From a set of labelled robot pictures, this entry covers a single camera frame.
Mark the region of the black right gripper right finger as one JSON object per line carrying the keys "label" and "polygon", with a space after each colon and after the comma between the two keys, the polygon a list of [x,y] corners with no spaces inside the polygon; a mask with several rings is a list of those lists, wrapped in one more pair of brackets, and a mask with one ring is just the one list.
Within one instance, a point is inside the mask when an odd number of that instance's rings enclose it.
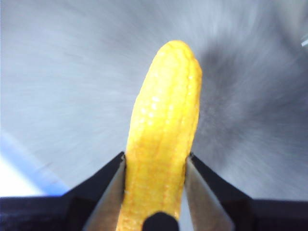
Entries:
{"label": "black right gripper right finger", "polygon": [[308,203],[253,199],[190,154],[185,190],[195,231],[306,231]]}

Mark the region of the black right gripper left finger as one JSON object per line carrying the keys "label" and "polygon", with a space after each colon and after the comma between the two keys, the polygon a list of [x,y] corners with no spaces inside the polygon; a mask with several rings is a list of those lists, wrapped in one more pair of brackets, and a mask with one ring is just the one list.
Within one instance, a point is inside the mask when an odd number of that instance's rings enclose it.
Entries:
{"label": "black right gripper left finger", "polygon": [[123,200],[125,155],[61,196],[4,197],[2,231],[114,231]]}

